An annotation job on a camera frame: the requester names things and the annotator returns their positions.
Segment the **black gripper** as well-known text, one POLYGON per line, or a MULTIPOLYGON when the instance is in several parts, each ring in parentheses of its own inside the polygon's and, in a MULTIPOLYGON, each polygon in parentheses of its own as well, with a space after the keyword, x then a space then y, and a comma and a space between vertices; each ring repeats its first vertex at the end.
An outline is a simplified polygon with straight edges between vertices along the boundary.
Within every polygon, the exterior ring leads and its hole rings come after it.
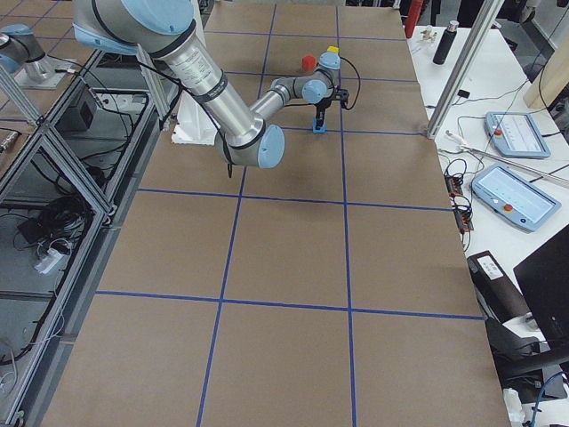
POLYGON ((317 112, 314 119, 315 129, 325 128, 325 112, 331 106, 332 101, 330 99, 322 99, 319 103, 315 105, 317 112))

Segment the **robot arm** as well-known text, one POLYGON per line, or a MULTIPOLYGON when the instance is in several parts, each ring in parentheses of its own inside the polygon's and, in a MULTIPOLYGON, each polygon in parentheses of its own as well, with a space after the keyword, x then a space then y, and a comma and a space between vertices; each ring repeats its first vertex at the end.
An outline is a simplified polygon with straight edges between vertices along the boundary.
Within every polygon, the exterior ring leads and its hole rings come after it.
POLYGON ((317 109, 313 130, 325 127, 334 101, 346 103, 340 86, 341 57, 331 46, 308 76, 282 77, 252 106, 247 106, 196 34, 190 1, 75 1, 76 39, 104 52, 134 55, 142 48, 163 61, 182 87, 218 125, 214 146, 229 167, 277 166, 285 153, 285 135, 268 120, 294 99, 317 109))
POLYGON ((23 88, 54 90, 75 69, 47 55, 33 31, 24 24, 1 28, 1 66, 23 88))

